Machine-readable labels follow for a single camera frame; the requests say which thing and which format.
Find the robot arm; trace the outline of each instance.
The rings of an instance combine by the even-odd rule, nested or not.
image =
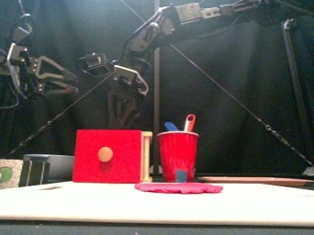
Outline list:
[[[283,19],[302,15],[296,11],[278,14],[282,5],[278,0],[240,0],[231,5],[201,8],[191,3],[183,6],[161,7],[139,29],[128,37],[119,61],[112,64],[109,79],[109,128],[121,129],[129,126],[131,120],[140,113],[140,105],[148,91],[143,80],[149,68],[149,57],[157,47],[227,27],[232,22],[258,21],[264,25],[279,23]],[[108,68],[100,55],[93,55],[92,65],[86,56],[85,72]]]

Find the white table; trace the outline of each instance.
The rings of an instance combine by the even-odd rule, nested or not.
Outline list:
[[[192,229],[199,234],[208,234],[208,230],[211,234],[229,234],[229,229],[231,234],[235,230],[239,234],[312,234],[314,191],[275,185],[219,185],[224,187],[221,193],[199,195],[145,193],[133,185],[72,182],[4,189],[0,234],[5,234],[1,229],[12,228],[41,228],[42,234],[49,234],[49,228],[57,226],[76,228],[74,234],[93,226],[101,231],[112,229],[111,234],[124,234],[117,232],[121,228],[131,231],[127,234],[155,234],[151,228],[156,227],[164,229],[153,229],[156,234],[168,234],[172,229],[181,230],[180,234],[189,234]]]

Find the green object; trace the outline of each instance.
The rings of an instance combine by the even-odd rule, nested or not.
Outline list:
[[[13,176],[13,171],[9,167],[0,168],[0,183],[5,183],[10,180]]]

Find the table surface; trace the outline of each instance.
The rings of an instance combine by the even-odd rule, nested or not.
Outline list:
[[[135,185],[56,183],[0,190],[0,220],[314,227],[314,191],[221,185],[219,194],[160,194]]]

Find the blue marker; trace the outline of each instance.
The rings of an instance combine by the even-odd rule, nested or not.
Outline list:
[[[169,121],[167,121],[164,123],[164,127],[165,127],[167,131],[177,131],[179,130],[177,127]]]

